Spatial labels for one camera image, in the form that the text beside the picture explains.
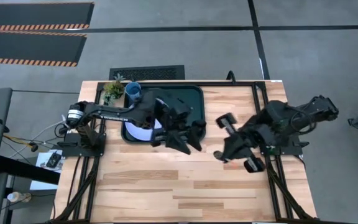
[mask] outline bottle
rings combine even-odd
[[[29,202],[31,200],[30,193],[13,192],[6,197],[10,202]]]

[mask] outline potted plant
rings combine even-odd
[[[114,77],[115,82],[107,83],[104,85],[104,104],[111,105],[114,103],[115,99],[119,99],[122,94],[124,94],[124,85],[121,83],[122,80],[125,80],[120,74],[117,74]]]

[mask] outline table leg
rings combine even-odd
[[[0,173],[29,178],[49,184],[58,184],[60,174],[41,167],[0,156]]]

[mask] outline metal bracket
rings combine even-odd
[[[231,83],[235,85],[237,83],[236,76],[234,76],[234,72],[232,70],[229,71],[226,80],[231,80]]]
[[[103,156],[104,154],[104,147],[106,145],[106,134],[103,134],[98,137],[96,144],[92,148],[82,147],[81,136],[77,133],[66,134],[65,141],[59,142],[58,145],[63,151],[63,157],[99,157]]]

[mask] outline cable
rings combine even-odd
[[[295,113],[291,119],[290,119],[290,125],[291,127],[299,134],[299,135],[304,135],[304,134],[308,134],[310,132],[312,132],[314,129],[316,129],[317,127],[317,123],[313,121],[312,117],[307,114],[306,112],[304,112],[304,110],[309,107],[312,102],[316,99],[317,97],[313,97],[309,103],[307,103],[304,107],[302,107],[302,109],[298,109],[298,108],[295,108],[295,107],[292,107],[292,106],[289,106],[287,105],[287,108],[288,109],[291,109],[291,110],[294,110],[296,111],[297,113]],[[293,125],[293,120],[295,119],[296,116],[298,116],[299,114],[303,114],[304,116],[306,116],[308,119],[309,119],[309,129],[307,129],[306,131],[301,131],[300,129],[296,129],[296,127],[294,127]]]
[[[11,146],[10,144],[8,144],[7,142],[5,142],[3,139],[2,139],[2,142],[7,144],[13,151],[17,152],[18,155],[20,155],[25,161],[27,161],[28,164],[34,166],[30,161],[28,161],[22,154],[20,154],[15,148],[13,148],[13,146]]]
[[[17,139],[20,139],[20,140],[23,140],[23,141],[31,141],[30,139],[24,139],[24,138],[17,138]],[[41,140],[33,140],[32,142],[36,143],[38,142],[37,144],[38,145],[41,145],[41,144],[51,144],[54,146],[54,143],[50,143],[49,141],[51,140],[55,140],[56,138],[53,138],[53,139],[48,139],[46,141],[41,141]]]
[[[25,145],[26,147],[29,147],[29,148],[32,148],[33,145],[38,145],[38,146],[46,147],[46,148],[48,148],[48,149],[52,149],[52,148],[49,147],[49,146],[46,146],[46,145],[41,144],[41,143],[38,143],[38,144],[37,144],[37,143],[35,143],[35,142],[31,141],[31,140],[28,140],[28,141],[30,141],[30,143],[26,143],[26,142],[22,141],[22,139],[19,139],[19,138],[17,138],[17,137],[12,137],[12,136],[9,136],[9,135],[7,135],[7,134],[4,134],[4,138],[6,138],[6,139],[8,139],[8,140],[10,140],[10,141],[12,141],[12,142],[14,142],[14,143],[16,143],[16,144]]]
[[[68,204],[70,203],[71,191],[73,191],[75,175],[77,174],[77,168],[78,168],[78,164],[80,163],[80,159],[81,159],[81,157],[78,157],[77,162],[76,162],[76,164],[75,164],[74,174],[73,174],[73,178],[72,178],[72,180],[71,180],[71,185],[70,185],[70,191],[68,192],[67,206],[68,206]]]
[[[55,130],[53,131],[53,133],[55,133],[56,138],[64,138],[64,136],[59,136],[60,133],[56,134],[57,127],[59,127],[60,124],[57,124],[55,126]]]
[[[18,201],[18,202],[12,203],[12,204],[10,204],[10,205],[6,205],[5,207],[1,208],[0,211],[4,210],[5,208],[9,208],[10,206],[15,205],[15,204],[17,204],[17,203],[20,203],[20,202],[22,202],[23,200],[25,200],[25,199],[27,199],[27,198],[29,198],[29,197],[46,197],[46,196],[52,196],[52,195],[55,196],[54,194],[48,194],[48,195],[31,195],[31,196],[28,196],[28,197],[26,197],[26,198],[24,198],[24,199],[22,199],[22,200],[20,200],[20,201]]]
[[[98,138],[100,138],[100,136],[102,136],[104,133],[106,133],[107,126],[105,124],[100,123],[100,124],[96,125],[94,128],[96,129],[98,126],[104,127],[103,130],[98,134]]]
[[[21,141],[20,139],[16,139],[15,137],[9,136],[7,134],[4,134],[3,137],[8,139],[8,140],[10,140],[10,141],[12,141],[12,142],[14,142],[14,143],[16,143],[16,144],[22,144],[22,145],[25,145],[27,147],[32,147],[32,145],[30,145],[30,144],[28,144],[28,143],[26,143],[24,141]]]
[[[303,163],[303,166],[306,168],[306,164],[305,164],[305,162],[303,161],[303,159],[300,157],[300,155],[299,155],[299,156],[293,155],[293,156],[295,156],[299,161],[301,161],[301,162]]]
[[[63,122],[63,121],[59,121],[59,122],[57,122],[57,123],[55,123],[55,124],[53,124],[53,125],[50,125],[50,126],[46,127],[46,128],[43,129],[41,132],[39,132],[34,138],[32,138],[31,141],[34,141],[37,137],[39,137],[39,136],[40,136],[42,133],[44,133],[46,130],[48,130],[48,129],[50,129],[50,128],[54,127],[55,125],[60,124],[60,123],[62,123],[62,122]],[[9,156],[9,158],[12,158],[12,157],[16,156],[19,152],[23,151],[25,148],[26,148],[26,146],[24,146],[22,149],[20,149],[20,150],[19,150],[18,152],[16,152],[15,154]]]

